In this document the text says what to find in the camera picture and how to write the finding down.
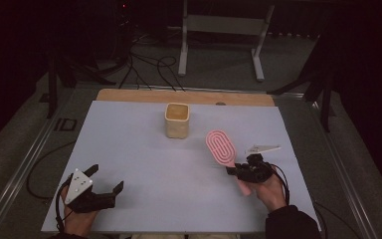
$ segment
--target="pink brush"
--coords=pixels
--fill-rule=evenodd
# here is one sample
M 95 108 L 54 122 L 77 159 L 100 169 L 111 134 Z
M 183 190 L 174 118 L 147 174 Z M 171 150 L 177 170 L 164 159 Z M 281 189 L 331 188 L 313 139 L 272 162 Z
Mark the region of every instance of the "pink brush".
M 224 166 L 235 167 L 237 152 L 228 136 L 221 130 L 212 130 L 207 133 L 206 143 L 217 162 Z M 245 182 L 237 178 L 238 185 L 244 195 L 251 194 L 251 189 Z

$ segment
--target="gray carpet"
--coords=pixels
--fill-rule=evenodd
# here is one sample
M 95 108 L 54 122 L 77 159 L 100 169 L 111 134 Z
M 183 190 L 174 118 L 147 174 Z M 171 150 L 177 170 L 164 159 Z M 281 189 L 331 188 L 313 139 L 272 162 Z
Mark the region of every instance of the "gray carpet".
M 268 38 L 261 56 L 266 76 L 262 84 L 255 80 L 249 51 L 251 44 L 190 45 L 187 76 L 178 78 L 178 81 L 186 89 L 262 93 L 294 80 L 313 45 L 314 42 L 300 38 Z M 132 51 L 157 59 L 165 56 L 178 59 L 180 48 L 177 41 L 171 41 L 165 44 L 137 44 Z M 110 63 L 102 62 L 100 65 L 107 66 Z M 138 59 L 134 59 L 133 66 L 151 88 L 168 87 L 154 66 Z M 178 63 L 172 67 L 175 75 L 177 67 Z M 119 86 L 126 72 L 127 68 L 124 68 L 107 77 L 117 82 L 114 88 Z M 161 69 L 161 72 L 177 90 L 180 90 L 174 75 L 168 69 Z M 37 92 L 0 133 L 0 194 L 18 165 L 29 154 L 29 149 L 41 132 L 42 126 L 50 122 L 46 120 L 47 105 L 39 103 L 40 96 L 47 91 L 46 79 L 45 76 L 38 83 Z M 131 72 L 124 87 L 136 88 L 136 79 L 137 74 Z M 140 87 L 146 88 L 146 85 L 141 82 Z M 102 88 L 103 86 L 88 80 L 82 80 L 73 90 L 60 88 L 60 93 L 69 98 L 62 101 L 57 118 L 75 119 L 79 124 L 74 131 L 52 131 L 43 143 L 39 158 L 77 138 L 90 103 Z M 293 91 L 303 93 L 303 90 L 304 86 Z M 277 97 L 275 103 L 284 117 L 311 198 L 343 219 L 341 221 L 329 211 L 318 207 L 328 229 L 328 238 L 357 238 L 345 223 L 362 236 L 362 228 L 359 227 L 362 223 L 357 222 L 351 203 L 348 202 L 351 198 L 345 193 L 333 164 L 335 153 L 330 151 L 328 139 L 332 140 L 340 162 L 349 173 L 352 187 L 365 206 L 368 220 L 376 233 L 372 238 L 382 238 L 382 178 L 341 106 L 338 94 L 332 96 L 334 115 L 330 118 L 329 134 L 325 134 L 318 126 L 317 116 L 312 107 L 297 96 Z M 32 173 L 31 188 L 34 192 L 44 196 L 52 196 L 55 193 L 72 148 L 72 144 L 67 145 L 43 158 Z M 24 182 L 20 186 L 22 187 L 17 191 L 17 197 L 10 203 L 11 207 L 0 217 L 0 238 L 48 237 L 49 235 L 42 233 L 40 229 L 49 209 L 49 201 L 31 196 Z M 107 236 L 93 235 L 92 238 Z M 264 236 L 242 235 L 242 238 Z

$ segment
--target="hand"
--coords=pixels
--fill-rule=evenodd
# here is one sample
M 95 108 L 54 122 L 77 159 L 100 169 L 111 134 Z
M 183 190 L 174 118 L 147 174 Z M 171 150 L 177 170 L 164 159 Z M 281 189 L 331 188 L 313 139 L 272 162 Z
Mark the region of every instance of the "hand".
M 246 184 L 256 190 L 257 197 L 268 207 L 269 212 L 287 206 L 282 182 L 276 175 L 273 174 L 263 183 L 246 182 Z
M 61 198 L 64 201 L 67 197 L 68 186 L 64 187 L 61 192 Z M 93 222 L 95 221 L 98 211 L 88 213 L 76 213 L 67 205 L 64 207 L 65 214 L 65 233 L 74 234 L 82 237 L 88 237 L 92 229 Z

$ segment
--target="person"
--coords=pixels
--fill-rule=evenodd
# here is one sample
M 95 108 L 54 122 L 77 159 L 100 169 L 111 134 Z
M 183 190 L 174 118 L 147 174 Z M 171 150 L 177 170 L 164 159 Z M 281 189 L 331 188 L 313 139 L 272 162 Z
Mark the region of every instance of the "person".
M 250 188 L 256 191 L 257 197 L 269 210 L 269 216 L 266 219 L 267 239 L 321 238 L 317 223 L 311 217 L 299 211 L 296 206 L 287 205 L 282 182 L 276 175 L 273 175 L 263 183 L 246 183 Z M 67 192 L 68 186 L 66 186 L 61 193 L 63 201 L 67 196 Z M 52 239 L 87 238 L 98 212 L 76 213 L 65 206 L 64 214 L 66 215 L 65 232 L 51 237 Z

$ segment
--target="white tabletop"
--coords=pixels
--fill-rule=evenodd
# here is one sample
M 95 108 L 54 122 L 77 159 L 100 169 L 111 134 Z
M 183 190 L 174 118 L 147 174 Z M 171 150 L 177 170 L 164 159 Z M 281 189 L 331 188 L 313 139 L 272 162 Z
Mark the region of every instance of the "white tabletop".
M 93 192 L 122 180 L 115 208 L 103 210 L 92 231 L 108 233 L 253 233 L 265 229 L 267 208 L 246 197 L 205 144 L 208 131 L 227 133 L 238 156 L 254 144 L 277 145 L 265 161 L 286 174 L 290 203 L 316 219 L 278 108 L 190 105 L 185 139 L 165 136 L 166 104 L 93 102 L 61 182 L 93 164 Z M 55 200 L 42 231 L 55 232 Z

